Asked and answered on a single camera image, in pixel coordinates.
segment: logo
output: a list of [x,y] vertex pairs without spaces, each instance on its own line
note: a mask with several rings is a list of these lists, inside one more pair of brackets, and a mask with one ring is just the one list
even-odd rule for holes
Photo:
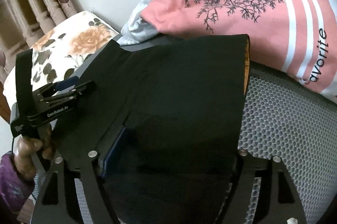
[[57,113],[63,112],[65,110],[67,110],[67,109],[68,109],[68,106],[62,107],[61,109],[55,110],[55,111],[53,111],[51,113],[48,113],[47,116],[48,117],[52,117],[52,116],[56,115]]

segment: white cloth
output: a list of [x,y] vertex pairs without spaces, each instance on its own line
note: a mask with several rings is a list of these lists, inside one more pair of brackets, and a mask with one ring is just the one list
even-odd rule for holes
[[122,36],[117,41],[121,46],[139,44],[158,35],[159,32],[156,28],[139,15],[150,1],[151,0],[142,0],[132,11],[128,22],[126,22],[122,28]]

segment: honeycomb textured surface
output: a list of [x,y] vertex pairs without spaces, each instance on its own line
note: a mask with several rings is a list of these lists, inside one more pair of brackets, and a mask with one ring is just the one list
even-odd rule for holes
[[[282,158],[307,223],[320,219],[337,192],[337,105],[279,71],[252,63],[238,148],[259,158]],[[259,188],[256,180],[253,187]],[[246,223],[256,200],[251,199]]]

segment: pink blanket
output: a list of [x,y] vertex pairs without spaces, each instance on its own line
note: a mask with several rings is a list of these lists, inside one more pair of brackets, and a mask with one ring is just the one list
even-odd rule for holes
[[337,102],[336,2],[152,0],[141,16],[159,32],[182,38],[248,34],[253,61]]

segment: person's hand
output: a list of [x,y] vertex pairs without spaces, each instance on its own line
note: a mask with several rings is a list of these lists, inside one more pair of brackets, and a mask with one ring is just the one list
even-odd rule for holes
[[51,142],[51,133],[52,128],[49,125],[46,138],[42,141],[26,136],[20,136],[13,152],[16,169],[24,180],[33,180],[36,175],[36,168],[31,158],[31,155],[35,152],[43,148],[43,158],[49,160],[53,159],[55,150]]

